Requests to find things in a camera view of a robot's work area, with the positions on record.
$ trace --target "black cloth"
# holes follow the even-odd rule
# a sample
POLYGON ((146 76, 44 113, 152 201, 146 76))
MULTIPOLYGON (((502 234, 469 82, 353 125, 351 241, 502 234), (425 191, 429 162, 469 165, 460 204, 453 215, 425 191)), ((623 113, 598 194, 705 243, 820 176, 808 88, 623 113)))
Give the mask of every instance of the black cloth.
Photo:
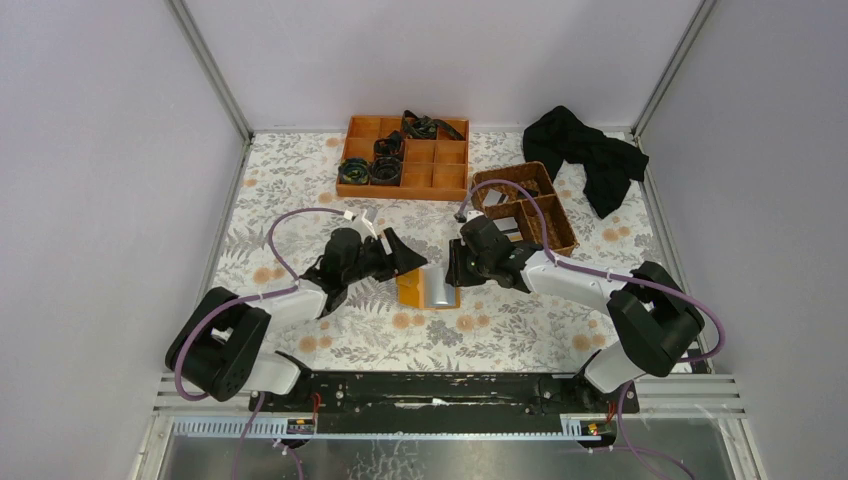
POLYGON ((630 180, 644 181, 648 156, 629 143, 609 138, 583 125, 562 105, 524 130, 524 161, 542 162, 551 179, 562 161, 582 163, 586 171, 583 193, 604 218, 624 201, 630 180))

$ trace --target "white wall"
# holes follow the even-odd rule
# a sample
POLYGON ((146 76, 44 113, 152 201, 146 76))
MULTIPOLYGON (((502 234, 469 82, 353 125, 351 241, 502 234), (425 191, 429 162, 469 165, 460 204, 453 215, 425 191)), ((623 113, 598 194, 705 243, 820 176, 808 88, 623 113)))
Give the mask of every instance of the white wall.
POLYGON ((848 3, 720 2, 644 137, 772 479, 848 460, 848 3))
POLYGON ((189 0, 256 129, 354 113, 630 126, 698 0, 189 0))
POLYGON ((240 140, 165 2, 0 1, 0 477, 126 478, 240 140))

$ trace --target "table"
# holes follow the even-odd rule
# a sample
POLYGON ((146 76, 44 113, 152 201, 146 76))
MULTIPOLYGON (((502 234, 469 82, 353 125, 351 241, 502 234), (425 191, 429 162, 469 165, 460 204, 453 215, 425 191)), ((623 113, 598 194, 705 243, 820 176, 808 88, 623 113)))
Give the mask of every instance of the table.
MULTIPOLYGON (((470 174, 524 161, 520 133, 473 133, 470 142, 470 174)), ((393 227, 413 250, 446 264, 448 240, 459 235, 453 219, 459 204, 339 198, 335 178, 343 144, 344 135, 331 133, 256 135, 213 285, 240 295, 290 285, 265 236, 277 216, 308 206, 377 207, 378 226, 393 227)), ((553 183, 580 242, 574 258, 621 268, 660 260, 638 184, 619 210, 601 220, 582 193, 581 165, 565 164, 553 183)), ((303 272, 344 222, 324 213, 293 217, 277 228, 275 242, 303 272)), ((331 315, 269 330, 262 351, 285 351, 314 369, 572 372, 617 340, 609 317, 562 298, 493 283, 461 295, 459 309, 417 310, 397 304, 394 281, 369 279, 352 286, 331 315)))

